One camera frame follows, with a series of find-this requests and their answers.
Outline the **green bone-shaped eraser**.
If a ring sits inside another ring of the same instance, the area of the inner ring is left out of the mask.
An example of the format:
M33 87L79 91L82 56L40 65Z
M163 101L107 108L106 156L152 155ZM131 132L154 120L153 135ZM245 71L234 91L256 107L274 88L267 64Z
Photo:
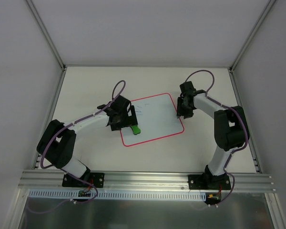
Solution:
M141 130L140 130L140 128L139 128L138 125L133 125L133 126L131 126L131 130L132 130L132 132L133 132L134 135L138 135L138 134L141 133Z

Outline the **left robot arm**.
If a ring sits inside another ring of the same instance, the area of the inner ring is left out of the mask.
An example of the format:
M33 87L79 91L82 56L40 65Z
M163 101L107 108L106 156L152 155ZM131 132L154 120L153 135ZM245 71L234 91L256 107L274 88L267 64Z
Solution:
M81 135L109 126L112 131L138 125L134 105L125 108L101 105L95 113L72 122L52 120L44 131L37 152L40 167L55 167L67 173L80 187L91 184L91 170L74 155L75 142Z

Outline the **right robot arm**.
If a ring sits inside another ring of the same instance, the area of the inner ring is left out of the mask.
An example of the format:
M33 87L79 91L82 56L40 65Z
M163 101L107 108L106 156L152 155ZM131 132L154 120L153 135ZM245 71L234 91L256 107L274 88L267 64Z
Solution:
M226 168L233 154L246 148L250 137L244 110L224 105L204 92L183 93L178 97L178 118L193 117L196 109L213 118L216 149L202 174L188 176L189 189L232 190Z

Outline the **pink-framed whiteboard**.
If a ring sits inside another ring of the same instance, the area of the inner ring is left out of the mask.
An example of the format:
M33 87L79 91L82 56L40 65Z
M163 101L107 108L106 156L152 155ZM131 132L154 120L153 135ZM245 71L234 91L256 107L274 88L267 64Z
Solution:
M123 128L120 133L125 147L179 135L185 131L181 119L177 118L177 109L169 93L136 99L132 105L141 133L134 135L130 127Z

